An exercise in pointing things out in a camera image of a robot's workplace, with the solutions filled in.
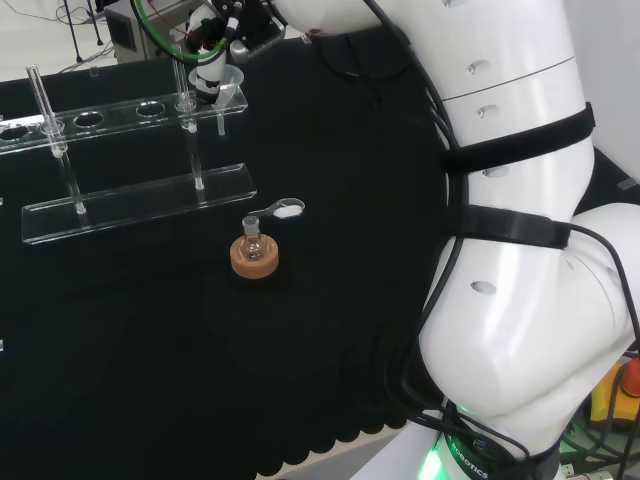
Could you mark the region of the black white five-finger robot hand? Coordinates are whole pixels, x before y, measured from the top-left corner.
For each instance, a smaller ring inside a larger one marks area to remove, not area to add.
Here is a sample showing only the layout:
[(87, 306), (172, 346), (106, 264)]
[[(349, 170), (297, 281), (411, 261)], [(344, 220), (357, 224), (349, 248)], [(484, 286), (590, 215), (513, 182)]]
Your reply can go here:
[(244, 63), (284, 38), (285, 26), (266, 1), (204, 1), (188, 22), (188, 52), (212, 58), (202, 60), (190, 72), (196, 97), (216, 102), (229, 59)]

